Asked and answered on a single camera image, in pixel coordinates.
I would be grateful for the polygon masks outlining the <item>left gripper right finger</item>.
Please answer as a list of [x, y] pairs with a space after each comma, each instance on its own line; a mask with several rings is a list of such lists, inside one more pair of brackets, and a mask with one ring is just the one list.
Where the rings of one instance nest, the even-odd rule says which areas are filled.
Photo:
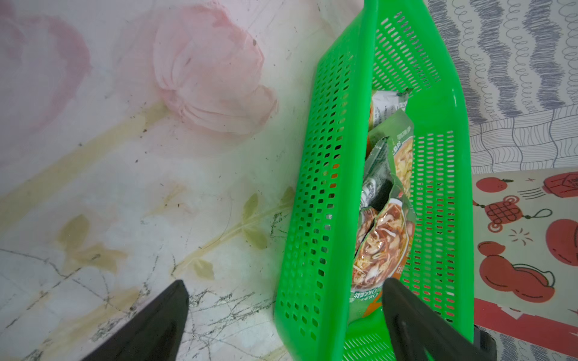
[[382, 285], [382, 311], [397, 360], [496, 360], [495, 342], [476, 331], [468, 341], [397, 279]]

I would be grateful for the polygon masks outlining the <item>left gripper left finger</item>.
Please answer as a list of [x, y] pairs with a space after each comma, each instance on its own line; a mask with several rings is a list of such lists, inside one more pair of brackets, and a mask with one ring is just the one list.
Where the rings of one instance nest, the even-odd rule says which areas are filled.
[[85, 360], [175, 360], [182, 342], [189, 294], [174, 281]]

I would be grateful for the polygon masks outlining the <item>white red paper gift bag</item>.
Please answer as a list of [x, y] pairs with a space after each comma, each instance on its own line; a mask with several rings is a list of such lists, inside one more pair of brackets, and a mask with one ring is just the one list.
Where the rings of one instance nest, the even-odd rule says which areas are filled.
[[474, 176], [474, 322], [516, 359], [577, 356], [577, 169]]

